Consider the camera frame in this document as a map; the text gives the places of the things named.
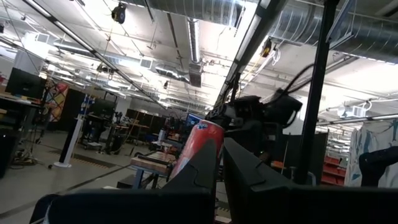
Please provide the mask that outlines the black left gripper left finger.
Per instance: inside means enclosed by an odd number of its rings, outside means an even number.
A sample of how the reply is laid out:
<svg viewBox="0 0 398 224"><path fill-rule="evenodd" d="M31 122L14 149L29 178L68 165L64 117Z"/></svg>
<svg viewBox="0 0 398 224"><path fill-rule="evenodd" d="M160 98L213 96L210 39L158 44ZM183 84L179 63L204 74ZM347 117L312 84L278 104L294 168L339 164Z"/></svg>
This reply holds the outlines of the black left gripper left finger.
<svg viewBox="0 0 398 224"><path fill-rule="evenodd" d="M213 223L217 152L207 140L185 167L161 189L80 190L54 200L49 224Z"/></svg>

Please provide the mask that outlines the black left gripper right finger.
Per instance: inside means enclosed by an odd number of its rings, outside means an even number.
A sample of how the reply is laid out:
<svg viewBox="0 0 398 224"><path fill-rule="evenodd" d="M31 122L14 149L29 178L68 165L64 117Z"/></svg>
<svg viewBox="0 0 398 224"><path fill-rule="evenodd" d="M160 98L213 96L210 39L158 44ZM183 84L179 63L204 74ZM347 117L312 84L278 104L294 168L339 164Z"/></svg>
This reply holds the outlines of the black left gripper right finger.
<svg viewBox="0 0 398 224"><path fill-rule="evenodd" d="M231 138L223 170L233 223L397 224L397 189L295 184Z"/></svg>

